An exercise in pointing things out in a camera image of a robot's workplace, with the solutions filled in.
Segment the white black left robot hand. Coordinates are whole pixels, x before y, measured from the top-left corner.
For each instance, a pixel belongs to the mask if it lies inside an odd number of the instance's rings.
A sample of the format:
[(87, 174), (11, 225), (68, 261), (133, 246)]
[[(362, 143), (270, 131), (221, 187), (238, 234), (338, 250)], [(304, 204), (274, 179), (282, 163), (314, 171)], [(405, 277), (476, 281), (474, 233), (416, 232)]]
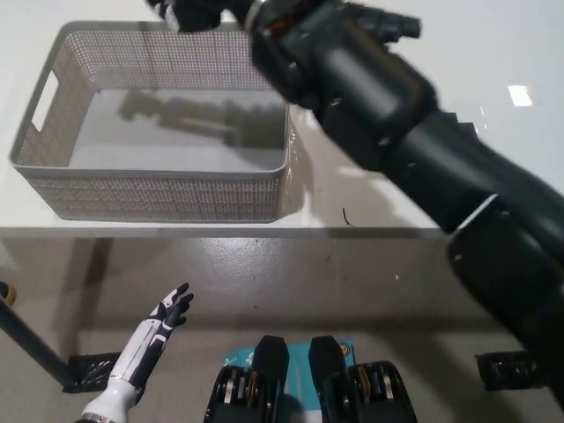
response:
[(193, 298), (189, 284), (184, 283), (140, 322), (110, 371), (106, 388), (81, 412), (81, 422), (129, 420), (130, 410), (144, 395), (148, 379), (172, 333), (186, 323), (185, 314)]

